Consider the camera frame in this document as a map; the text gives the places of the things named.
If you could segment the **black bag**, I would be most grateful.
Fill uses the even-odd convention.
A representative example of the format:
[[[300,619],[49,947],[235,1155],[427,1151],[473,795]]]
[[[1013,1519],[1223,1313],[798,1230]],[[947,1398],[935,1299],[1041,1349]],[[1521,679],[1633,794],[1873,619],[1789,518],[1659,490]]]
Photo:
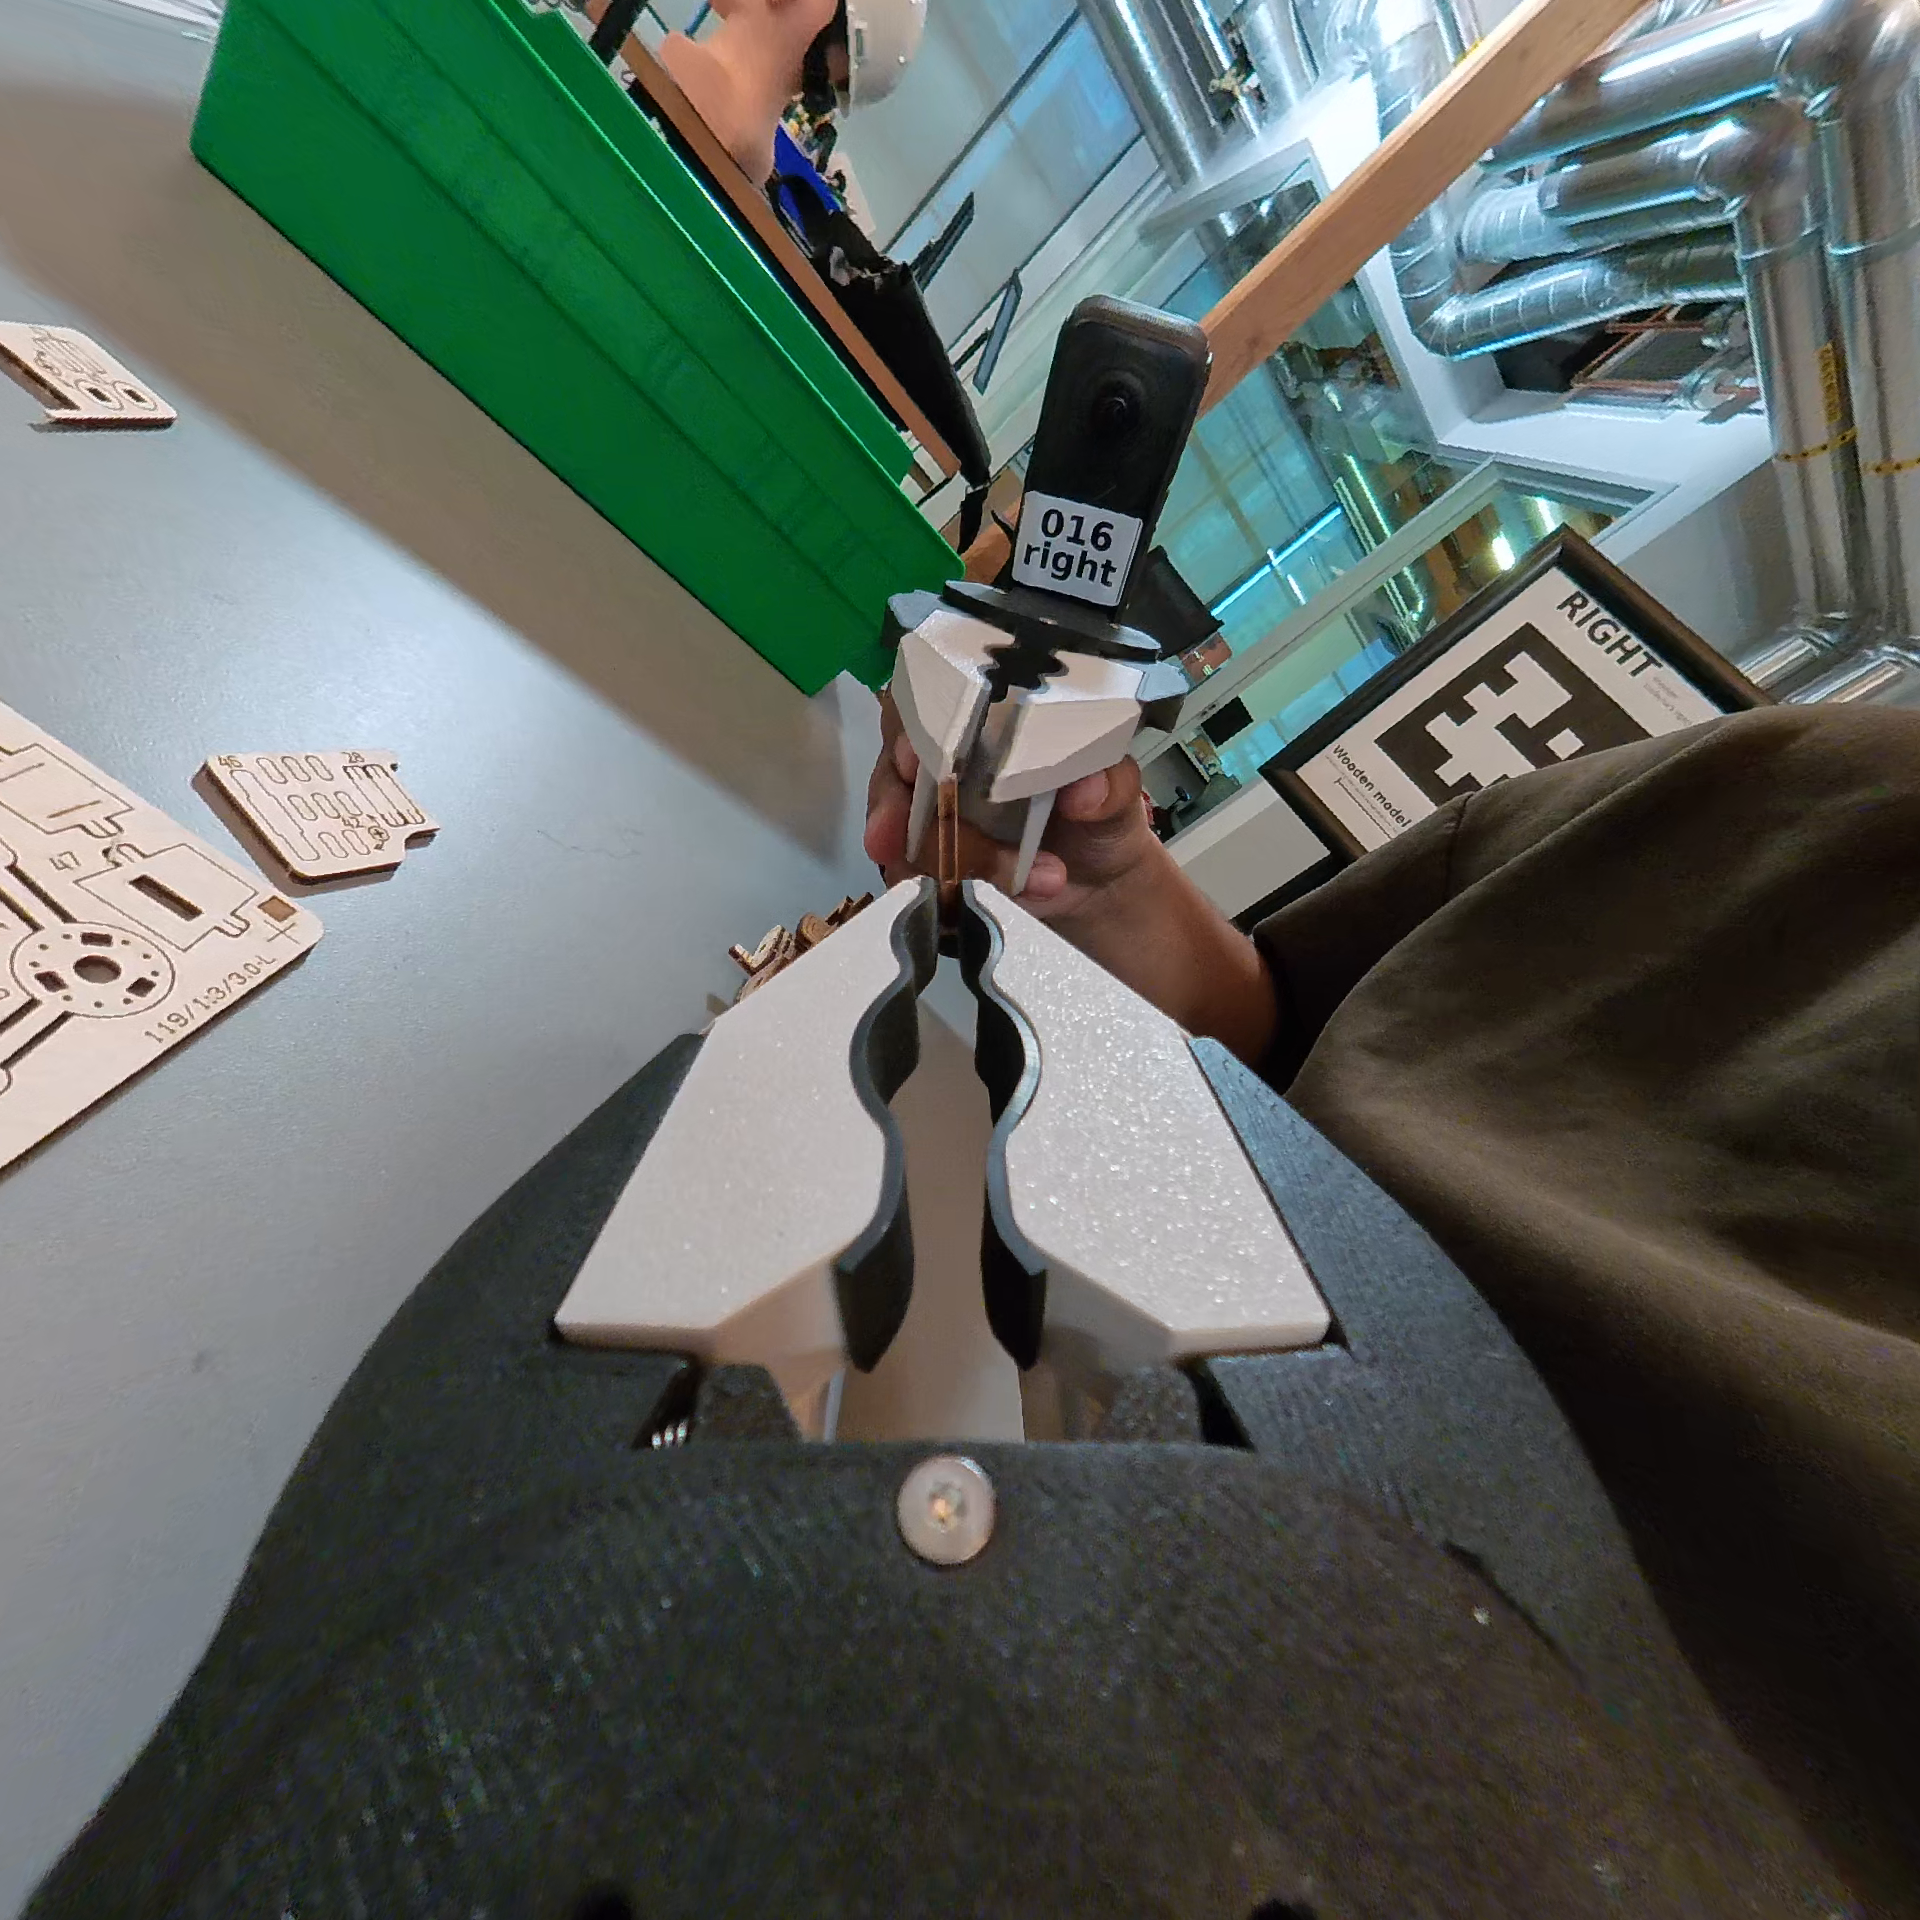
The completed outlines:
[[[987,488],[990,447],[913,274],[904,264],[877,251],[840,209],[806,222],[806,251],[856,335],[958,458],[966,483],[973,490]]]

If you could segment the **small slotted wooden piece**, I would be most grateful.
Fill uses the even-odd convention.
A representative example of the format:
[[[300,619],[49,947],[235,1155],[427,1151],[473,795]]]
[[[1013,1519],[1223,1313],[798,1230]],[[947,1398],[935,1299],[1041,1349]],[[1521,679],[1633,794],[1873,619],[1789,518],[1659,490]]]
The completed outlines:
[[[225,752],[200,774],[300,885],[395,873],[441,832],[391,752]]]

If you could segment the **framed patterned poster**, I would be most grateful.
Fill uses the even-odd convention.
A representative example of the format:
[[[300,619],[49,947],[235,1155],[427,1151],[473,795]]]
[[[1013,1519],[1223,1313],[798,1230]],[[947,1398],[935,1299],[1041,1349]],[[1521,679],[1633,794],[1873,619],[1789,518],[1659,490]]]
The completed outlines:
[[[1558,528],[1262,768],[1313,856],[1238,921],[1304,897],[1454,801],[1772,704]]]

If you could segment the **grey desk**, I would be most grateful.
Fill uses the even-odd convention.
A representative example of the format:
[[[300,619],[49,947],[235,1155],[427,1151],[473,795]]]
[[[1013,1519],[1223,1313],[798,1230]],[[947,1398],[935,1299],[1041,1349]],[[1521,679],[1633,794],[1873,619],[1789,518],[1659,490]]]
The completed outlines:
[[[151,1737],[406,1293],[734,975],[872,885],[876,704],[806,698],[188,152],[209,46],[4,5],[4,703],[216,851],[214,752],[392,752],[439,835],[4,1176],[4,1915]]]

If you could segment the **wooden background table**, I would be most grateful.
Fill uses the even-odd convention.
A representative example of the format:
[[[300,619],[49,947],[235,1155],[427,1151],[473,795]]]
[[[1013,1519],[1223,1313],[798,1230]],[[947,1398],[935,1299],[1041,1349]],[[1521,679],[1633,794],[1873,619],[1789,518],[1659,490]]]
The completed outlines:
[[[831,351],[860,384],[876,398],[892,424],[919,448],[913,473],[925,488],[958,477],[952,451],[925,422],[893,374],[853,328],[829,283],[812,270],[793,233],[783,226],[764,185],[748,178],[707,122],[693,110],[680,88],[664,73],[637,35],[628,35],[619,51],[641,106],[671,129],[687,154],[687,167],[700,174],[736,226],[749,237],[757,251],[780,278],[806,321],[831,344]]]

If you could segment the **mannequin head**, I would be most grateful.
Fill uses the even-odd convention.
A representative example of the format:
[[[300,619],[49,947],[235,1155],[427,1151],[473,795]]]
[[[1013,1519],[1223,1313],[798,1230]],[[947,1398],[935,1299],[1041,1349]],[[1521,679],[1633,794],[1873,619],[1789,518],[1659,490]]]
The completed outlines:
[[[701,39],[667,35],[659,63],[752,187],[774,171],[776,126],[801,91],[805,59],[837,21],[837,3],[713,5]]]

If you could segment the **partly built wooden model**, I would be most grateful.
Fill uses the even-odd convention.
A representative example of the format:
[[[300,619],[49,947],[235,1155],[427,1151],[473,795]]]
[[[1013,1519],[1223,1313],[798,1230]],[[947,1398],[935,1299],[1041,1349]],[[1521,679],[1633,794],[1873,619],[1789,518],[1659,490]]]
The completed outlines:
[[[822,914],[806,913],[793,926],[774,923],[757,945],[732,945],[726,958],[741,975],[732,1005],[741,1005],[765,989],[774,976],[824,945],[870,904],[872,894],[844,897],[839,906]]]

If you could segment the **wooden puzzle sheet rectangular window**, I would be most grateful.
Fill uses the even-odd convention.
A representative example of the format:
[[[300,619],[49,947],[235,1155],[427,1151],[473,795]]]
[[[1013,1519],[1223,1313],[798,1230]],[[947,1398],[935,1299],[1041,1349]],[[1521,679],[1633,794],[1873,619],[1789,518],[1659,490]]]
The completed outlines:
[[[1,1167],[319,945],[319,919],[1,709]]]

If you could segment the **silver ventilation duct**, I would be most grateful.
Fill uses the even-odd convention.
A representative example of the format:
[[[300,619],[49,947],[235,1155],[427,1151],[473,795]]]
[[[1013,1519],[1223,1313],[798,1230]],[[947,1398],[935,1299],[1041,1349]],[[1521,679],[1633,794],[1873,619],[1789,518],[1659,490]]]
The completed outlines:
[[[1304,145],[1294,118],[1323,78],[1318,5],[1080,3],[1168,199],[1144,239],[1192,239],[1248,266],[1257,242],[1304,214]]]

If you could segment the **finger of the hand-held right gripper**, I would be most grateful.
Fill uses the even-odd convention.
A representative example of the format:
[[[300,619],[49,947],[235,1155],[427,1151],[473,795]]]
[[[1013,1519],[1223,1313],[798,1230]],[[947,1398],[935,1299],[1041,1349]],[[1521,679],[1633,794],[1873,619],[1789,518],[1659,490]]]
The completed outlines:
[[[1142,720],[1144,664],[1065,664],[991,698],[981,730],[981,829],[1003,840],[1024,806],[1014,897],[1032,872],[1059,791],[1116,766]]]
[[[981,818],[981,730],[998,648],[1001,631],[964,614],[925,614],[897,642],[893,707],[913,758],[902,851],[911,862],[929,851],[932,873],[937,782],[958,777],[963,822]]]

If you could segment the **silver pipes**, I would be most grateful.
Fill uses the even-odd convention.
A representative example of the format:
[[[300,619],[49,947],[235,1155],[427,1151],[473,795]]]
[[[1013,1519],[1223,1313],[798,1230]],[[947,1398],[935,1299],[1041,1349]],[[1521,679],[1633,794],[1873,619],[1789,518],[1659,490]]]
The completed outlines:
[[[1760,3],[1621,39],[1422,187],[1413,337],[1464,362],[1743,304],[1792,616],[1735,657],[1798,704],[1915,712],[1915,5]]]

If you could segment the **green plastic bin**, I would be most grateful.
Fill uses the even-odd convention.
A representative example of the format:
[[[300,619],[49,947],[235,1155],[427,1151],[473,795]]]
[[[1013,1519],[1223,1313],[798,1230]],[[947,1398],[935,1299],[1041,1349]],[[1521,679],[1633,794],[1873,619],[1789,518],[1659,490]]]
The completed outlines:
[[[235,3],[191,154],[799,690],[963,563],[897,425],[556,13]]]

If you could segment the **small notched wooden piece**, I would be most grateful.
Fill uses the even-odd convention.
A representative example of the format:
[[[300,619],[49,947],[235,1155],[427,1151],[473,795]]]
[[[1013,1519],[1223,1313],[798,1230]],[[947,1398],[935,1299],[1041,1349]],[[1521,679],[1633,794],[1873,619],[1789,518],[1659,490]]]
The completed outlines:
[[[37,395],[45,425],[166,427],[175,408],[75,328],[1,326],[4,370]]]

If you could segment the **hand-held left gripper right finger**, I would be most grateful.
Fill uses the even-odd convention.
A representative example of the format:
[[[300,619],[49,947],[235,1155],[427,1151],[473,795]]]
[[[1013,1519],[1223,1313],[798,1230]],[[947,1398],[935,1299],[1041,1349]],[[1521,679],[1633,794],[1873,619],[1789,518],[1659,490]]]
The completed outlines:
[[[991,1105],[982,1301],[1013,1361],[1321,1346],[1331,1309],[1185,1031],[981,880],[960,958]]]

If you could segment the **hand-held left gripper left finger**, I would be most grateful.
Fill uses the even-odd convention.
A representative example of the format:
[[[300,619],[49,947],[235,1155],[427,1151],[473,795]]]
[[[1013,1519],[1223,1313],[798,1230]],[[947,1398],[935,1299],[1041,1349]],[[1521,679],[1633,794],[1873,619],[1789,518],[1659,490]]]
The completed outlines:
[[[720,1016],[556,1317],[567,1343],[870,1371],[913,1251],[892,1098],[920,1057],[939,899],[909,880]]]

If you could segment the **wooden rail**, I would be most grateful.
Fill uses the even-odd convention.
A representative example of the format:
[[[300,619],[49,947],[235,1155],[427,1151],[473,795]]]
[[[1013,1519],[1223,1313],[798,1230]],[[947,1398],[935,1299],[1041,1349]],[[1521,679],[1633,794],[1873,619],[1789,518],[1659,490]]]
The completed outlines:
[[[1639,13],[1640,3],[1527,3],[1483,37],[1345,181],[1326,193],[1209,309],[1203,329],[1212,368],[1203,413],[1217,408]]]

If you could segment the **person's right hand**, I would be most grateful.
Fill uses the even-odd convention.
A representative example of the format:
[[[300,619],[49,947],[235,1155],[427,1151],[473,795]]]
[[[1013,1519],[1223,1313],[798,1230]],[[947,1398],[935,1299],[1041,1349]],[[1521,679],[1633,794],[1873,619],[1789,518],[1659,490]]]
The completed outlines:
[[[885,885],[932,873],[904,856],[913,758],[888,698],[870,774],[863,849]],[[963,826],[964,877],[996,885],[1032,919],[1111,973],[1200,1041],[1257,1069],[1280,1033],[1276,981],[1255,947],[1197,889],[1151,832],[1132,759],[1059,791],[1029,883],[1014,897],[1016,846]]]

